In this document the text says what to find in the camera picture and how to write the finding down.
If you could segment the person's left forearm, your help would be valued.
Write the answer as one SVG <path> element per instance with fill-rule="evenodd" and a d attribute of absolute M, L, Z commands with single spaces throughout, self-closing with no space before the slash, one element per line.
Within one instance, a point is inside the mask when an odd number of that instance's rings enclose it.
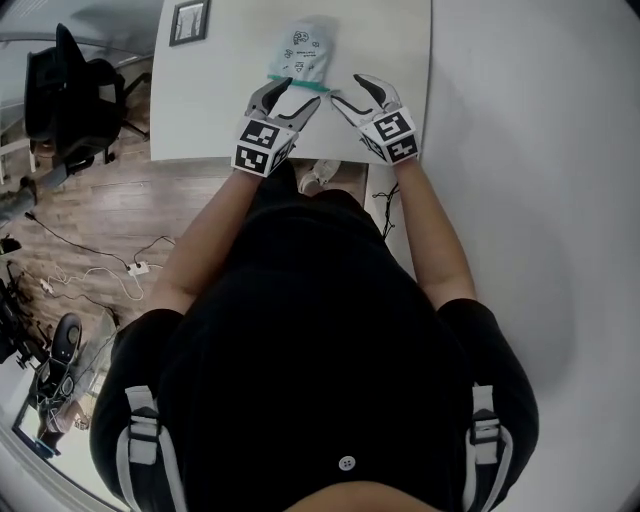
<path fill-rule="evenodd" d="M 178 239 L 147 301 L 186 313 L 218 277 L 262 179 L 234 171 Z"/>

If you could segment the person's right forearm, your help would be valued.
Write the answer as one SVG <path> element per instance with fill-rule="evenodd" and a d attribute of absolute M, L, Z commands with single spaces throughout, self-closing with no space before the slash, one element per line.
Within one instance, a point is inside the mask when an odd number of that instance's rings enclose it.
<path fill-rule="evenodd" d="M 417 158 L 393 167 L 416 281 L 440 308 L 477 298 L 461 242 Z"/>

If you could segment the black chair with round headrest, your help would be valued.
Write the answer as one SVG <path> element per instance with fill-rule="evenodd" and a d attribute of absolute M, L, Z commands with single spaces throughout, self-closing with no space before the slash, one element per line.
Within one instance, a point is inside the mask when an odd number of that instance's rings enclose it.
<path fill-rule="evenodd" d="M 71 366 L 82 337 L 81 319 L 65 314 L 57 324 L 49 356 L 35 370 L 31 394 L 37 406 L 68 398 L 74 390 Z"/>

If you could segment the black picture frame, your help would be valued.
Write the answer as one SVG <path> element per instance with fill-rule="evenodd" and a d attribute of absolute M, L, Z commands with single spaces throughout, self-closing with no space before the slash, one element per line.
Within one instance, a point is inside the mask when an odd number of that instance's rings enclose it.
<path fill-rule="evenodd" d="M 174 7 L 169 46 L 204 40 L 207 37 L 210 0 L 188 0 Z"/>

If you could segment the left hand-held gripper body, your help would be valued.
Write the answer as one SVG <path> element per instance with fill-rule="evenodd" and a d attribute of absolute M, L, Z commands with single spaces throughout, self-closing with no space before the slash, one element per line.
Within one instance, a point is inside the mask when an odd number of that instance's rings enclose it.
<path fill-rule="evenodd" d="M 262 178 L 268 177 L 288 158 L 299 131 L 296 116 L 271 118 L 255 106 L 249 107 L 239 124 L 231 166 Z"/>

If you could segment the person's white shoe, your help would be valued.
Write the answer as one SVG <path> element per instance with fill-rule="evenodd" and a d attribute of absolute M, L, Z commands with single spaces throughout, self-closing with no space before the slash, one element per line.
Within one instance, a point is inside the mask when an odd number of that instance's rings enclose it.
<path fill-rule="evenodd" d="M 318 160 L 299 179 L 298 191 L 308 197 L 323 192 L 338 172 L 340 165 L 341 161 L 338 160 Z"/>

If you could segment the light green zip pouch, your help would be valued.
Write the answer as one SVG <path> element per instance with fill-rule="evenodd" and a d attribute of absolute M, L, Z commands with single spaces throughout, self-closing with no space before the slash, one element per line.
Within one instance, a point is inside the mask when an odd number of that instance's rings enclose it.
<path fill-rule="evenodd" d="M 291 84 L 326 93 L 326 75 L 332 61 L 338 20 L 311 15 L 290 23 L 268 66 L 267 78 L 290 78 Z"/>

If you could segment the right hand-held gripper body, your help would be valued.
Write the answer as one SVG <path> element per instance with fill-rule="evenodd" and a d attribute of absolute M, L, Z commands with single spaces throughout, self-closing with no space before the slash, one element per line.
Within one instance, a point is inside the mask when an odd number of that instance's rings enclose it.
<path fill-rule="evenodd" d="M 367 148 L 388 165 L 419 154 L 416 126 L 407 107 L 372 120 L 359 128 Z"/>

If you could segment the person's black shirt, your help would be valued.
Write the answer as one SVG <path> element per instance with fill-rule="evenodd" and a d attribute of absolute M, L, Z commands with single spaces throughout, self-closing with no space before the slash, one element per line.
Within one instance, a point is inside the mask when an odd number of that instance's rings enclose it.
<path fill-rule="evenodd" d="M 494 314 L 436 309 L 349 193 L 301 194 L 290 163 L 261 179 L 215 281 L 114 344 L 90 427 L 105 486 L 133 512 L 284 512 L 356 481 L 491 512 L 539 436 Z"/>

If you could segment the black office chair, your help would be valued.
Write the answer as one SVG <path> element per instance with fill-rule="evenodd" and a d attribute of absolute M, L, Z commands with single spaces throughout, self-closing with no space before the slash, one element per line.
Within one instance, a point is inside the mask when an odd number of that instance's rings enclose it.
<path fill-rule="evenodd" d="M 109 164 L 122 129 L 147 141 L 128 119 L 127 99 L 151 82 L 144 72 L 131 83 L 107 60 L 86 60 L 69 29 L 58 24 L 55 45 L 27 57 L 24 130 L 33 153 L 53 160 L 65 177 L 90 167 L 97 155 Z"/>

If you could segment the black equipment stand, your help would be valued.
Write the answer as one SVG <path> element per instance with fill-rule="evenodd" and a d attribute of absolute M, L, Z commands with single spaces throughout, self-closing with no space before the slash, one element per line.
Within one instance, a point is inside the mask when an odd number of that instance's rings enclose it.
<path fill-rule="evenodd" d="M 0 276 L 0 365 L 15 356 L 19 367 L 25 369 L 32 359 L 38 363 L 46 360 L 50 341 L 34 315 L 23 308 L 32 302 L 20 288 L 20 280 L 26 272 L 14 276 L 11 267 L 16 264 L 12 260 L 5 263 L 2 260 L 12 250 L 20 248 L 19 242 L 9 236 L 0 239 L 0 270 L 4 269 L 7 276 L 7 280 Z"/>

